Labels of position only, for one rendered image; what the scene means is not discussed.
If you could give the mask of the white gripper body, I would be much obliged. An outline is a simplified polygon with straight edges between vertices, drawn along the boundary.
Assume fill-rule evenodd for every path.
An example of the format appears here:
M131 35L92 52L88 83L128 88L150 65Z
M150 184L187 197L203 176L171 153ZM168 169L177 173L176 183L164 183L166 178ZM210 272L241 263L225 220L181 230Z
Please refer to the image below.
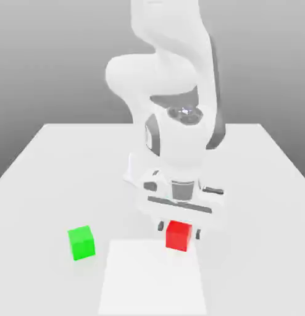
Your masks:
M221 226L221 205L201 201L178 204L155 196L139 198L139 210L154 219L174 220L200 229L214 229Z

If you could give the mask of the small red cube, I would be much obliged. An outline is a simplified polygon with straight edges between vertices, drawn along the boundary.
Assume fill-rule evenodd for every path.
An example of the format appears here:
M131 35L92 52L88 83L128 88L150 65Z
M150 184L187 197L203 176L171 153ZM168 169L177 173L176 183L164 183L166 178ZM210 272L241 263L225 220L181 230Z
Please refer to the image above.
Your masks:
M192 225L171 220L166 229L165 246L186 252L191 239Z

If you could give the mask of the small green cube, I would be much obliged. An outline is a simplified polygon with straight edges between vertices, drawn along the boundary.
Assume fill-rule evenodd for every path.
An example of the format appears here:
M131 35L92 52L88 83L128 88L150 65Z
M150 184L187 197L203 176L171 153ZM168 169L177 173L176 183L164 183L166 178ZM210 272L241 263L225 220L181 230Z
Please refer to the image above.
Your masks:
M67 233L74 260L95 255L94 237L88 225L71 229Z

